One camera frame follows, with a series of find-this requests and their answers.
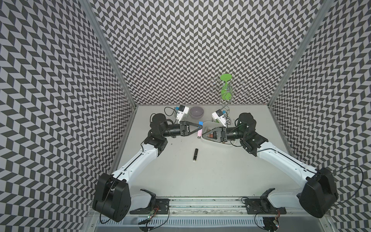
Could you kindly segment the white storage box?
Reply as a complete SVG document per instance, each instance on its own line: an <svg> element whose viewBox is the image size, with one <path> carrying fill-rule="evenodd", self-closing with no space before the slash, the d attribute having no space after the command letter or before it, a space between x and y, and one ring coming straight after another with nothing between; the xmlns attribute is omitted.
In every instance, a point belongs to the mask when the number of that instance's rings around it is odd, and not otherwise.
<svg viewBox="0 0 371 232"><path fill-rule="evenodd" d="M234 127L223 127L220 123L206 121L203 123L201 139L223 145L231 145L231 141L240 139Z"/></svg>

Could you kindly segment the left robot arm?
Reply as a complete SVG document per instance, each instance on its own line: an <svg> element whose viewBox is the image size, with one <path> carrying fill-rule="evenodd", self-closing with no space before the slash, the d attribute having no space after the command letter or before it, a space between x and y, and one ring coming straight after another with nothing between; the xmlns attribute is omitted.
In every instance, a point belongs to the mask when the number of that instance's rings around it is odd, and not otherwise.
<svg viewBox="0 0 371 232"><path fill-rule="evenodd" d="M141 149L126 164L112 174L102 174L95 186L92 208L100 216L119 222L128 213L155 213L156 195L146 189L131 195L137 176L166 148L168 138L185 137L202 130L202 125L189 121L174 123L164 114L155 114L150 120L150 131L141 142Z"/></svg>

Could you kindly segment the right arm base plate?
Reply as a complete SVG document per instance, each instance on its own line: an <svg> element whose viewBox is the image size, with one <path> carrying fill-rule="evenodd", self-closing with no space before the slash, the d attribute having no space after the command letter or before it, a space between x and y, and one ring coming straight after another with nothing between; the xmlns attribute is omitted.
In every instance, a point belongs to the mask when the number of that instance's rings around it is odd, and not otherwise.
<svg viewBox="0 0 371 232"><path fill-rule="evenodd" d="M247 213L249 215L255 214L287 214L287 211L284 207L276 208L268 200L263 200L260 198L242 198L241 202L245 205Z"/></svg>

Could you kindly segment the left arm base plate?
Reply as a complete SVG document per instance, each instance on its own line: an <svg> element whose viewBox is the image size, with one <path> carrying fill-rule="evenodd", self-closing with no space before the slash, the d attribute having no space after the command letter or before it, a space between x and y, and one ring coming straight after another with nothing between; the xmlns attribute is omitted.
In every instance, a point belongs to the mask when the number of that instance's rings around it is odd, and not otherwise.
<svg viewBox="0 0 371 232"><path fill-rule="evenodd" d="M150 202L146 208L138 208L130 211L131 215L149 215L156 212L156 215L167 215L169 213L170 199L160 198Z"/></svg>

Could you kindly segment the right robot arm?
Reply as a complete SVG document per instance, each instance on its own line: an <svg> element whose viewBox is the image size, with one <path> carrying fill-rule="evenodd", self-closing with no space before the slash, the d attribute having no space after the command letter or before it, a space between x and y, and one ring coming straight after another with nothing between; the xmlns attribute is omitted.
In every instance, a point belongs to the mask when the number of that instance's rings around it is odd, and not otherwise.
<svg viewBox="0 0 371 232"><path fill-rule="evenodd" d="M339 198L335 178L328 168L317 169L281 151L256 131L256 120L250 113L241 113L235 127L220 124L206 127L202 138L215 143L238 140L244 151L272 164L294 180L299 188L279 192L270 188L263 200L275 208L303 209L315 218L322 218Z"/></svg>

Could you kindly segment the black lipstick long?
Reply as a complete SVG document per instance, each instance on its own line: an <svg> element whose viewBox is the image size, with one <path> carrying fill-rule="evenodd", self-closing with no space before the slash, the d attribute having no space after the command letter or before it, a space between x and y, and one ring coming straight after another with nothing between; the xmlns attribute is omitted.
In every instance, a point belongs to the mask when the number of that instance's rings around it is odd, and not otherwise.
<svg viewBox="0 0 371 232"><path fill-rule="evenodd" d="M196 148L196 149L195 149L195 152L194 152L194 156L193 156L193 161L196 161L196 160L197 160L198 152L199 152L199 149Z"/></svg>

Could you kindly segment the blue pink lipstick tube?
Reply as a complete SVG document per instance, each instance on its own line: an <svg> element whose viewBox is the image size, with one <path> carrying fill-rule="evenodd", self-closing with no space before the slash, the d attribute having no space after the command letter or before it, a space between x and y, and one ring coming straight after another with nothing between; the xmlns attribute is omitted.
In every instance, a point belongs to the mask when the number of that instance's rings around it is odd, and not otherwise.
<svg viewBox="0 0 371 232"><path fill-rule="evenodd" d="M200 126L200 129L197 132L197 137L198 137L198 139L201 139L202 134L203 134L203 131L202 131L202 129L203 129L203 122L202 121L199 121L199 126Z"/></svg>

